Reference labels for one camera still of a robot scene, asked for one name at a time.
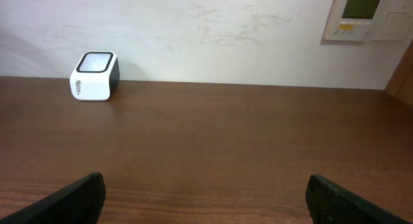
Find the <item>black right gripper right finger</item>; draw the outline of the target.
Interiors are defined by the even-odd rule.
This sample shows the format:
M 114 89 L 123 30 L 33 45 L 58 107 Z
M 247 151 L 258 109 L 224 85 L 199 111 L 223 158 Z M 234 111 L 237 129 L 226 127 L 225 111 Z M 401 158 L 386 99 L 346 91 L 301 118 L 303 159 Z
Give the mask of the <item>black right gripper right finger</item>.
M 310 176 L 305 199 L 317 224 L 410 224 L 320 174 Z

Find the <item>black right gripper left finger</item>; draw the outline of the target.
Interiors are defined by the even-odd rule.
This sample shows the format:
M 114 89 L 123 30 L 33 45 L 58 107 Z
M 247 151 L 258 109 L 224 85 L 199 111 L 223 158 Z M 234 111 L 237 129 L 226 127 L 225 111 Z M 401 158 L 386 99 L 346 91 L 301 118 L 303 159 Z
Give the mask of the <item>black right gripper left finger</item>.
M 21 209 L 1 223 L 97 223 L 106 198 L 100 172 L 93 172 Z

